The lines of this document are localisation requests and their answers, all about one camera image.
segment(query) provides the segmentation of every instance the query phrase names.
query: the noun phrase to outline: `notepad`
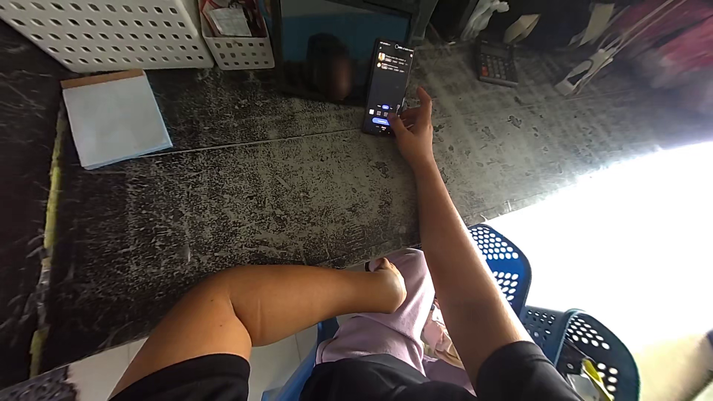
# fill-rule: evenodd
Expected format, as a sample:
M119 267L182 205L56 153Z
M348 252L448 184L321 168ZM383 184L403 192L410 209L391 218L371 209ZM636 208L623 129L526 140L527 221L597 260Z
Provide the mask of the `notepad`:
M91 170L173 146L143 70L61 83L82 167Z

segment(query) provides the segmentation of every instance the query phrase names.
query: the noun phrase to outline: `speckled surface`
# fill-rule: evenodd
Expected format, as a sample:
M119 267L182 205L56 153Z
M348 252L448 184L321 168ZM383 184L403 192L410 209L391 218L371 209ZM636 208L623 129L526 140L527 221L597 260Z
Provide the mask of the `speckled surface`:
M69 76L0 21L0 388L28 373L58 78Z
M519 51L511 89L477 81L470 53L418 49L408 98L417 85L434 97L436 159L467 223L711 136L626 71L565 99L561 56ZM390 138L360 133L363 109L280 94L271 71L148 76L174 148L85 171L65 144L45 369L145 335L223 268L340 268L418 242L413 178Z

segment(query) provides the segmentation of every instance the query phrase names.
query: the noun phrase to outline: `smartphone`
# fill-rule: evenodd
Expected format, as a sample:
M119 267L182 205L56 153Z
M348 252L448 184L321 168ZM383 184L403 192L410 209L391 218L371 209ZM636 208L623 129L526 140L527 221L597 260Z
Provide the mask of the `smartphone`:
M413 62L413 49L395 41L376 40L371 56L363 132L372 135L394 133L386 118L392 113L401 114Z

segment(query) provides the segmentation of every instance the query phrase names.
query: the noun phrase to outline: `white tile floor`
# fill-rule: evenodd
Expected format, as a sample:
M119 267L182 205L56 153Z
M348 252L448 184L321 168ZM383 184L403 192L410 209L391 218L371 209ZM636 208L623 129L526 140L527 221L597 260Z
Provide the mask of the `white tile floor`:
M489 221L528 256L528 304L584 309L634 354L713 328L706 307L713 193L704 184L712 156L713 144L660 152L582 177L542 203ZM284 383L315 334L310 328L253 350L251 401ZM104 401L139 347L135 342L72 364L79 399Z

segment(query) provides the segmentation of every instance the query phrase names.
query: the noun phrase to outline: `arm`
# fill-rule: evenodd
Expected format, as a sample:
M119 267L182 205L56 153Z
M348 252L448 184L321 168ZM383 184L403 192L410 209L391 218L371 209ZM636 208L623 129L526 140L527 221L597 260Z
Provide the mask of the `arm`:
M421 107L391 117L389 123L416 176L421 246L443 319L475 385L480 366L493 351L531 338L478 257L443 184L433 154L431 98L423 88L418 95Z
M388 260L373 273L312 266L240 266L195 286L161 320L112 396L153 372L209 354L250 358L319 321L347 313L392 313L404 279Z

